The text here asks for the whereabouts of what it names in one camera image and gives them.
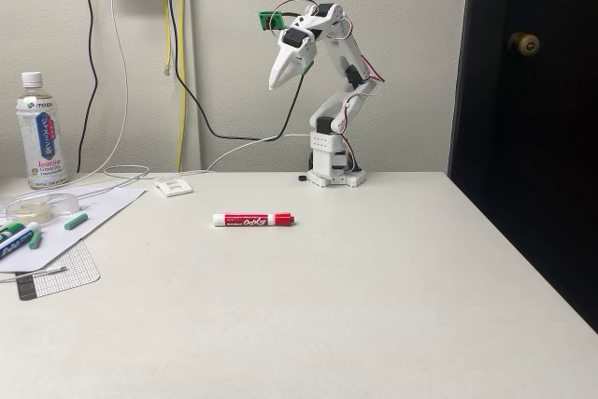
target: red marker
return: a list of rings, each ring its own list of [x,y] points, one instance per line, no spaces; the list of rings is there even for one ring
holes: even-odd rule
[[[214,226],[289,226],[295,223],[290,212],[277,214],[214,214]]]

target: bottle label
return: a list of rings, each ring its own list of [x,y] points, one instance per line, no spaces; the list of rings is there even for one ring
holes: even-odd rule
[[[56,148],[54,147],[54,139],[56,138],[54,121],[52,120],[52,117],[50,117],[50,114],[42,112],[36,117],[36,123],[41,156],[48,161],[51,161],[56,154]]]
[[[59,125],[53,112],[18,113],[29,185],[44,188],[68,179],[64,170]]]

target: small white block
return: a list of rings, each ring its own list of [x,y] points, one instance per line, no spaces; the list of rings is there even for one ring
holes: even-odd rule
[[[165,197],[184,195],[193,192],[193,188],[183,179],[173,179],[171,181],[158,182],[156,187],[162,191]]]
[[[349,187],[357,187],[360,184],[362,184],[366,178],[367,178],[367,175],[365,174],[365,172],[363,170],[361,172],[348,172],[347,173],[347,185]]]
[[[319,177],[312,170],[309,170],[307,172],[307,179],[309,179],[311,182],[320,187],[327,187],[330,185],[329,179]]]

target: black door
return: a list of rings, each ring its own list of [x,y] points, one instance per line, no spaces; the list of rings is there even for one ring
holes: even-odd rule
[[[598,0],[470,0],[449,173],[598,331],[597,33]]]

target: brass door knob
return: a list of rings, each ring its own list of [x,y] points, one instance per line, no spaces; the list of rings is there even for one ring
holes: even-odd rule
[[[521,56],[533,56],[540,50],[540,40],[536,35],[517,32],[508,39],[507,46]]]

